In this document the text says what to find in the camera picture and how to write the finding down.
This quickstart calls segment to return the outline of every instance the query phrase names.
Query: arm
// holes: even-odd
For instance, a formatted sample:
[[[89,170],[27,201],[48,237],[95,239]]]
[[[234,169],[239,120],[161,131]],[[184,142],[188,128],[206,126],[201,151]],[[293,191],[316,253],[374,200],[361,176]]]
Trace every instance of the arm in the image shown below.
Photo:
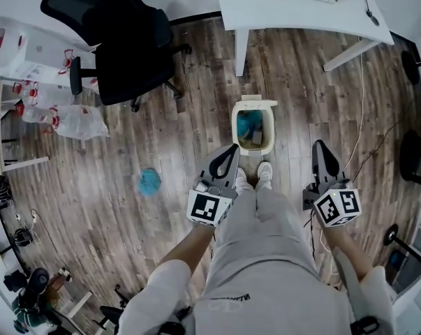
[[[364,279],[373,269],[373,265],[370,258],[345,231],[344,226],[324,227],[322,225],[322,230],[330,249],[337,247],[344,252],[355,269],[357,279],[359,281]]]
[[[169,260],[182,260],[185,262],[193,274],[199,265],[207,247],[212,240],[215,229],[206,225],[197,224],[192,231],[174,247],[159,263]]]
[[[149,276],[147,287],[125,308],[119,320],[119,334],[157,334],[184,296],[195,271],[212,240],[214,228],[196,225],[175,246]]]

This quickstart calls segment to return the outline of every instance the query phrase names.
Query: black stool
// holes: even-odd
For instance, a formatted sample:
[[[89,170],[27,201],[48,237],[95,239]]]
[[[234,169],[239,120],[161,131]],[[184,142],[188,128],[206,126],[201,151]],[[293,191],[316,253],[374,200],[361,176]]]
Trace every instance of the black stool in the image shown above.
[[[124,312],[124,309],[125,309],[127,303],[129,303],[129,299],[126,298],[125,296],[123,296],[123,294],[120,293],[119,289],[120,289],[120,285],[117,284],[115,286],[115,288],[114,288],[114,291],[115,291],[115,293],[120,298],[120,307],[121,307],[121,309],[119,309],[119,308],[113,308],[111,306],[101,306],[100,307],[100,311],[103,314],[104,318],[102,320],[100,320],[100,321],[92,320],[93,322],[95,322],[103,330],[106,330],[105,324],[109,320],[112,324],[115,325],[114,334],[117,334],[117,332],[119,331],[119,319],[120,319],[120,316]]]
[[[416,175],[420,161],[421,137],[416,131],[408,131],[399,151],[399,171],[404,180],[421,184],[421,176]]]

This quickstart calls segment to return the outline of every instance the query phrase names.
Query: trash bag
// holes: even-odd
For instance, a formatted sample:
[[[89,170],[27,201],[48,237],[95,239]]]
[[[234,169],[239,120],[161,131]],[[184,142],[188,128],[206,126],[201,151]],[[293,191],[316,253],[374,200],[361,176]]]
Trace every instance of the trash bag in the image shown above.
[[[79,140],[110,136],[100,111],[95,107],[65,105],[50,109],[54,112],[52,128],[58,135]]]

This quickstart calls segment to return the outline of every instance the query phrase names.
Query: person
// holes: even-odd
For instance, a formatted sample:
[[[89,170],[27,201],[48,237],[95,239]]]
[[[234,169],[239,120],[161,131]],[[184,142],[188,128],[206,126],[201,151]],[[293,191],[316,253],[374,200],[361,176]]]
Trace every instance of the person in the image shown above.
[[[61,321],[52,312],[57,306],[58,291],[72,281],[69,270],[61,268],[58,274],[48,279],[48,273],[43,268],[32,272],[29,284],[20,290],[19,295],[12,302],[12,311],[17,320],[13,325],[17,332],[26,334],[30,327],[42,324],[60,325]]]
[[[147,287],[130,300],[119,321],[120,335],[183,334],[166,327],[179,320],[186,334],[352,334],[350,299],[320,281],[297,211],[286,196],[272,191],[270,163],[260,164],[258,178],[254,190],[238,169],[239,195],[218,228],[206,286],[193,308],[185,316],[179,312],[215,231],[201,224],[162,259]],[[392,333],[384,268],[372,266],[343,226],[323,232],[329,247],[340,249],[353,266],[365,306]]]

